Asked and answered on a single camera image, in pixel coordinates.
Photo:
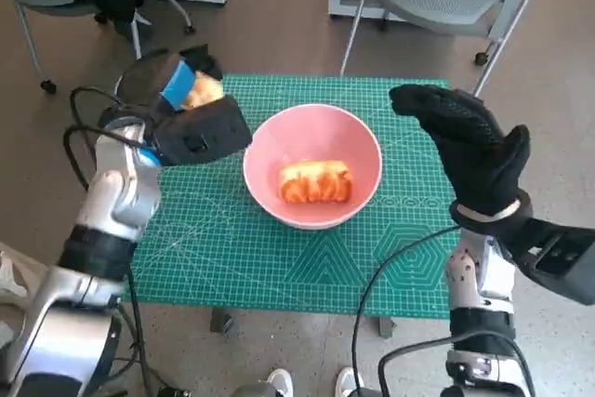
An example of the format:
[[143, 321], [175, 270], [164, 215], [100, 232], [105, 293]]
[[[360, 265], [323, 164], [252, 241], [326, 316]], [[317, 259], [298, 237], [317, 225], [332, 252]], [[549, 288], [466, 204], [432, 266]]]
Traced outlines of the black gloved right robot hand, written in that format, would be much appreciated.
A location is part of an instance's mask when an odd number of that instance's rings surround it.
[[527, 126], [505, 134], [480, 99], [458, 89], [396, 86], [390, 100], [395, 113], [415, 117], [430, 135], [460, 205], [494, 216], [517, 200], [530, 155]]

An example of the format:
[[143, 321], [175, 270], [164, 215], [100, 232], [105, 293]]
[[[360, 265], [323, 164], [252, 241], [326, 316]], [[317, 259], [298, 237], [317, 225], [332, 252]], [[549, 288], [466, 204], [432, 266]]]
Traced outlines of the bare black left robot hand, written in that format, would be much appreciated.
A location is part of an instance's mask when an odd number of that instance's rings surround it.
[[179, 51], [154, 50], [136, 60], [121, 75], [115, 96], [128, 104], [167, 102], [175, 111], [186, 111], [222, 99], [223, 72], [208, 45]]

